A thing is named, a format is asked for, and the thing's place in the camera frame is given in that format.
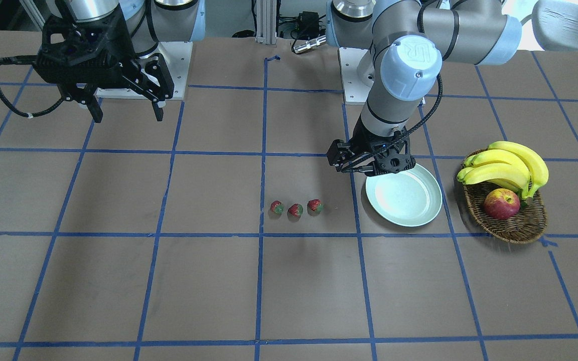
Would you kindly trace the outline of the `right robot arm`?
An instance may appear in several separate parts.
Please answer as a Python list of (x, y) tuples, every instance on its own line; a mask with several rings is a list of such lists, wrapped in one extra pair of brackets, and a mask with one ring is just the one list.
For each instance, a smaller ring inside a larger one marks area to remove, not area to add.
[(33, 67), (65, 101), (99, 123), (98, 90), (129, 90), (147, 99), (156, 121), (174, 97), (163, 43), (192, 43), (206, 34), (203, 1), (48, 1), (51, 15)]

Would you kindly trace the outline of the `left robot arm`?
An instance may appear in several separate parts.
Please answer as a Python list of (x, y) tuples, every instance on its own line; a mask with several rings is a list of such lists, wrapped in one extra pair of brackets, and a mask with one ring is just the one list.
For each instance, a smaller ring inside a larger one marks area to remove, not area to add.
[(501, 65), (516, 53), (521, 22), (501, 1), (330, 1), (326, 41), (367, 51), (372, 85), (349, 141), (328, 162), (342, 173), (376, 176), (415, 167), (410, 135), (438, 109), (445, 62)]

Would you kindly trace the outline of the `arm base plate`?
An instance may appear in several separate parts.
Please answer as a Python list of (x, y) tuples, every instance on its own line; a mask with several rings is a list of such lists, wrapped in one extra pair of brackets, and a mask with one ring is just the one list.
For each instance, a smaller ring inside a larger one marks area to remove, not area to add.
[(340, 75), (347, 105), (363, 105), (374, 84), (374, 67), (369, 50), (339, 49)]
[[(184, 42), (159, 43), (154, 51), (139, 57), (142, 63), (150, 60), (155, 54), (160, 54), (165, 60), (172, 80), (174, 81), (174, 95), (172, 96), (172, 100), (184, 100), (193, 46), (193, 43)], [(141, 100), (144, 98), (144, 96), (128, 88), (98, 89), (96, 96), (98, 98), (129, 100)]]

